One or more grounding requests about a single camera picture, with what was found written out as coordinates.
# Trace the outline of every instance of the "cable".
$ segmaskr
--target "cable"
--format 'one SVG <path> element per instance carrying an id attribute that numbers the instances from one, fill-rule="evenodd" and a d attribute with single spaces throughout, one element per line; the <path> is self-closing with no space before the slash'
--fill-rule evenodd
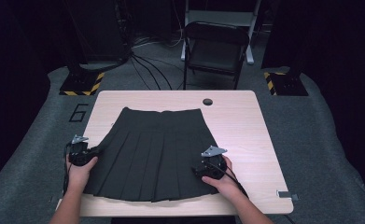
<path id="1" fill-rule="evenodd" d="M 132 64 L 133 64 L 133 68 L 135 68 L 135 71 L 138 74 L 138 76 L 141 77 L 141 80 L 144 82 L 144 84 L 147 86 L 147 88 L 151 91 L 150 87 L 147 85 L 146 81 L 142 78 L 142 76 L 139 73 L 138 69 L 135 67 L 135 64 L 133 63 L 133 60 L 132 60 Z"/>
<path id="2" fill-rule="evenodd" d="M 160 88 L 160 86 L 159 86 L 159 83 L 158 83 L 158 81 L 156 80 L 156 78 L 153 76 L 153 74 L 152 74 L 152 72 L 146 67 L 146 66 L 144 66 L 142 63 L 140 63 L 136 58 L 135 58 L 135 56 L 132 54 L 132 58 L 133 59 L 135 59 L 135 61 L 136 62 L 138 62 L 139 64 L 141 64 L 141 66 L 143 66 L 143 67 L 145 67 L 146 69 L 147 69 L 147 71 L 150 73 L 150 75 L 153 77 L 153 80 L 155 81 L 155 83 L 156 83 L 156 85 L 157 85 L 157 87 L 158 87 L 158 89 L 159 89 L 159 91 L 161 90 L 161 88 Z"/>
<path id="3" fill-rule="evenodd" d="M 292 220 L 292 218 L 290 218 L 288 215 L 284 215 L 284 217 L 287 218 L 287 220 L 292 223 L 292 224 L 295 224 L 295 222 Z"/>
<path id="4" fill-rule="evenodd" d="M 232 174 L 234 175 L 234 177 L 229 175 L 228 173 L 224 172 L 222 169 L 220 169 L 219 167 L 217 167 L 216 165 L 212 164 L 209 161 L 206 161 L 205 164 L 211 165 L 212 167 L 214 167 L 217 170 L 219 170 L 220 172 L 222 172 L 224 175 L 228 176 L 237 185 L 238 189 L 241 190 L 241 192 L 243 192 L 243 194 L 249 199 L 248 194 L 246 193 L 246 190 L 243 188 L 243 186 L 240 184 L 240 182 L 238 182 L 237 177 L 235 177 L 235 174 L 231 168 L 227 167 L 230 171 L 232 171 Z"/>
<path id="5" fill-rule="evenodd" d="M 138 55 L 136 55 L 136 54 L 134 54 L 133 56 L 135 56 L 135 57 L 137 57 L 137 58 L 139 58 L 139 59 L 141 59 L 141 60 L 143 60 L 144 62 L 146 62 L 146 63 L 148 63 L 148 64 L 150 64 L 150 65 L 152 65 L 152 67 L 154 67 L 160 74 L 161 74 L 161 76 L 165 79 L 165 81 L 167 82 L 167 84 L 168 84 L 168 87 L 170 87 L 170 91 L 173 89 L 172 87 L 171 87 L 171 84 L 170 84 L 170 82 L 168 81 L 168 79 L 167 79 L 167 77 L 162 73 L 162 71 L 160 71 L 160 69 L 158 68 L 158 67 L 156 67 L 153 63 L 151 63 L 151 62 L 149 62 L 148 60 L 146 60 L 146 59 L 144 59 L 144 58 L 142 58 L 142 57 L 140 57 L 140 56 L 138 56 Z"/>
<path id="6" fill-rule="evenodd" d="M 71 147 L 71 143 L 68 143 L 65 145 L 65 148 L 63 149 L 63 195 L 65 195 L 66 190 L 68 188 L 68 182 L 69 182 L 69 170 L 71 169 L 71 166 L 69 168 L 66 166 L 66 153 L 68 147 Z"/>
<path id="7" fill-rule="evenodd" d="M 178 86 L 178 88 L 176 88 L 176 90 L 179 90 L 179 88 L 181 88 L 182 84 L 183 84 L 183 81 L 181 82 L 181 84 L 179 84 L 179 86 Z"/>
<path id="8" fill-rule="evenodd" d="M 147 41 L 150 39 L 151 37 L 148 37 L 148 36 L 146 36 L 146 37 L 140 37 L 140 38 L 137 38 L 137 39 L 135 39 L 135 41 L 134 41 L 134 45 L 141 45 L 141 44 L 146 44 L 147 43 Z"/>
<path id="9" fill-rule="evenodd" d="M 141 45 L 138 45 L 138 46 L 133 46 L 132 49 L 144 47 L 145 45 L 149 45 L 149 44 L 162 44 L 162 43 L 163 43 L 162 41 L 147 42 L 145 44 L 141 44 Z"/>
<path id="10" fill-rule="evenodd" d="M 144 56 L 141 56 L 141 58 L 145 58 L 145 59 L 149 59 L 149 60 L 152 60 L 152 61 L 161 62 L 161 63 L 165 63 L 165 64 L 168 64 L 168 65 L 171 65 L 171 66 L 173 66 L 173 67 L 177 68 L 177 69 L 178 69 L 179 71 L 181 71 L 181 72 L 182 72 L 182 74 L 183 74 L 183 70 L 182 70 L 182 68 L 180 68 L 180 67 L 178 67 L 178 66 L 176 66 L 176 65 L 174 65 L 174 64 L 167 63 L 167 62 L 164 62 L 164 61 L 162 61 L 162 60 L 158 60 L 158 59 L 152 59 L 152 58 L 149 58 L 149 57 L 144 57 Z"/>

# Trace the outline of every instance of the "hazard tape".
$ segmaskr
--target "hazard tape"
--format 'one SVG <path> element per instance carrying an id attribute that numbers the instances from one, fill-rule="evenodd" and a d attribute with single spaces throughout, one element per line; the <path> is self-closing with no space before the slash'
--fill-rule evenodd
<path id="1" fill-rule="evenodd" d="M 269 88 L 270 94 L 277 95 L 277 92 L 275 91 L 272 79 L 270 78 L 270 74 L 284 75 L 285 73 L 267 73 L 267 72 L 264 73 L 264 77 L 266 78 L 267 87 Z"/>
<path id="2" fill-rule="evenodd" d="M 94 85 L 91 88 L 91 91 L 60 91 L 60 95 L 94 95 L 98 88 L 100 88 L 101 81 L 103 80 L 104 73 L 98 75 L 97 79 L 95 80 Z"/>

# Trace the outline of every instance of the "skirt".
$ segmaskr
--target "skirt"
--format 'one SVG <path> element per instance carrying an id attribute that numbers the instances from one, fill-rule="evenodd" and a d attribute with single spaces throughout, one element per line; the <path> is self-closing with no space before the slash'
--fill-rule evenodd
<path id="1" fill-rule="evenodd" d="M 98 145 L 84 193 L 131 202 L 180 200 L 217 193 L 197 177 L 201 153 L 217 143 L 200 109 L 123 108 Z"/>

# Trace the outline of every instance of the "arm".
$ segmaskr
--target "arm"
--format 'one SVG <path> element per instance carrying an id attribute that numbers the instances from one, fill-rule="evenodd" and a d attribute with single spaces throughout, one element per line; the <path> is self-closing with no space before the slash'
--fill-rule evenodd
<path id="1" fill-rule="evenodd" d="M 227 166 L 230 168 L 227 173 L 233 176 L 231 171 L 232 162 L 229 158 L 223 156 Z M 243 224 L 249 223 L 273 223 L 267 218 L 249 199 L 244 195 L 237 185 L 226 175 L 221 179 L 216 180 L 208 176 L 203 176 L 203 182 L 218 189 L 219 193 L 223 195 L 236 208 L 237 213 Z"/>
<path id="2" fill-rule="evenodd" d="M 97 161 L 98 158 L 94 157 L 89 163 L 79 167 L 72 165 L 69 162 L 68 157 L 66 158 L 67 167 L 70 167 L 68 172 L 68 190 L 64 194 L 63 200 L 51 219 L 50 224 L 73 224 L 79 222 L 81 195 L 87 184 L 87 181 L 89 180 L 90 170 Z"/>

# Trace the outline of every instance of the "hand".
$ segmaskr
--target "hand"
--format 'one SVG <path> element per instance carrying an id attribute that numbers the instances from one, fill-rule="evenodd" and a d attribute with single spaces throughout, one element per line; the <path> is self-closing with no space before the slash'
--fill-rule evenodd
<path id="1" fill-rule="evenodd" d="M 234 176 L 234 174 L 232 173 L 231 160 L 224 155 L 222 155 L 222 157 L 225 160 L 226 165 L 229 167 L 229 169 L 226 170 L 226 173 L 231 176 Z M 241 190 L 238 189 L 237 184 L 233 180 L 231 180 L 231 178 L 228 177 L 227 175 L 224 175 L 219 180 L 213 179 L 208 176 L 203 176 L 202 181 L 206 184 L 209 184 L 209 185 L 217 188 L 219 193 L 221 195 L 223 195 L 223 197 L 225 197 L 229 201 L 231 201 L 233 198 L 241 196 L 241 194 L 243 194 L 241 192 Z"/>
<path id="2" fill-rule="evenodd" d="M 76 191 L 82 193 L 89 180 L 90 170 L 97 163 L 98 158 L 92 158 L 84 166 L 75 166 L 69 161 L 69 155 L 66 155 L 66 167 L 69 170 L 69 181 L 67 191 Z"/>

